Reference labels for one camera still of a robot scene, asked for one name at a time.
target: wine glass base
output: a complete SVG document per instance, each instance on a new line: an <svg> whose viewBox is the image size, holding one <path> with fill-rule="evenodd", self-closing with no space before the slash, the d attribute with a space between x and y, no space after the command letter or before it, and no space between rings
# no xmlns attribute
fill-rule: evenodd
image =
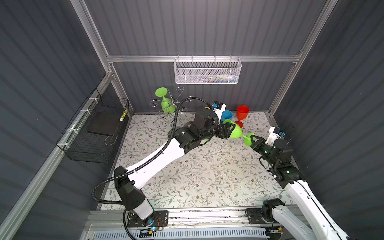
<svg viewBox="0 0 384 240"><path fill-rule="evenodd" d="M240 128L243 127L243 123L242 123L242 122L240 122L240 121L235 121L235 123L236 123L237 125L239 125Z"/></svg>

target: metal bracket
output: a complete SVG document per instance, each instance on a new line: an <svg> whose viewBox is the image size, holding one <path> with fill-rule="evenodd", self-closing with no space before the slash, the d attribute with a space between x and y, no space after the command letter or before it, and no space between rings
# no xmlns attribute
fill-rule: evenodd
<svg viewBox="0 0 384 240"><path fill-rule="evenodd" d="M74 131L76 134L79 135L78 128L67 129L67 131L69 131L69 132Z"/></svg>
<svg viewBox="0 0 384 240"><path fill-rule="evenodd" d="M262 217L262 208L246 209L245 214L247 215L249 224L265 223Z"/></svg>
<svg viewBox="0 0 384 240"><path fill-rule="evenodd" d="M68 143L57 143L56 145L64 145L64 146L67 146L68 148L70 147Z"/></svg>
<svg viewBox="0 0 384 240"><path fill-rule="evenodd" d="M166 227L168 225L168 211L155 211L154 212L154 221L151 227ZM139 218L137 214L130 214L128 218L128 227L145 227L145 222Z"/></svg>
<svg viewBox="0 0 384 240"><path fill-rule="evenodd" d="M84 111L88 112L89 115L91 115L91 112L89 111L89 109L80 110L80 112L84 112Z"/></svg>
<svg viewBox="0 0 384 240"><path fill-rule="evenodd" d="M93 99L96 101L96 103L99 103L99 99L98 98L89 98L89 99Z"/></svg>

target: leaf pattern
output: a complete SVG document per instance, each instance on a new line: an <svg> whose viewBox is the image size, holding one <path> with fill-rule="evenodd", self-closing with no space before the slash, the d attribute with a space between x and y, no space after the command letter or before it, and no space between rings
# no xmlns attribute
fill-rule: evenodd
<svg viewBox="0 0 384 240"><path fill-rule="evenodd" d="M177 125L192 121L194 114L182 114ZM168 139L171 116L134 115L116 167L128 167L158 149ZM267 137L269 123L264 113L250 113L243 120L243 133ZM262 205L280 198L294 204L269 172L260 165L259 154L244 145L244 139L212 138L204 146L168 164L141 189L154 208L231 207ZM120 200L114 183L106 200ZM103 204L101 209L122 209Z"/></svg>

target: gray wall panel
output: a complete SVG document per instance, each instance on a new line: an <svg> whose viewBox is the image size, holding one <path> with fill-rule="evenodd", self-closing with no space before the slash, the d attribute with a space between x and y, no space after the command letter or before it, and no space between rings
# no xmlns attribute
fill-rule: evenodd
<svg viewBox="0 0 384 240"><path fill-rule="evenodd" d="M149 103L160 99L154 94L159 87L167 87L174 97L176 88L183 86L182 100L196 96L213 102L222 101L227 109L235 111L238 105L245 104L253 111L268 110L277 91L287 75L291 63L243 63L238 84L190 84L179 85L174 81L172 63L114 63L119 77L131 96L132 107L136 112L159 111L160 105L153 108ZM196 111L203 104L198 101L185 103L183 107Z"/></svg>
<svg viewBox="0 0 384 240"><path fill-rule="evenodd" d="M86 0L110 55L297 54L324 0Z"/></svg>
<svg viewBox="0 0 384 240"><path fill-rule="evenodd" d="M383 12L383 1L339 1L275 114L295 127L295 161L352 239L383 229Z"/></svg>
<svg viewBox="0 0 384 240"><path fill-rule="evenodd" d="M1 1L0 43L2 222L105 71L66 0ZM110 167L63 159L14 239L77 239Z"/></svg>

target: white mesh basket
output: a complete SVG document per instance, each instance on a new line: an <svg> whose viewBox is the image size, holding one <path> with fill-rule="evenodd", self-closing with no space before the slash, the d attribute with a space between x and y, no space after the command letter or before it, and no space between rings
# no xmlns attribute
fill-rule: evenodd
<svg viewBox="0 0 384 240"><path fill-rule="evenodd" d="M236 84L241 61L239 58L175 58L173 67L177 84Z"/></svg>

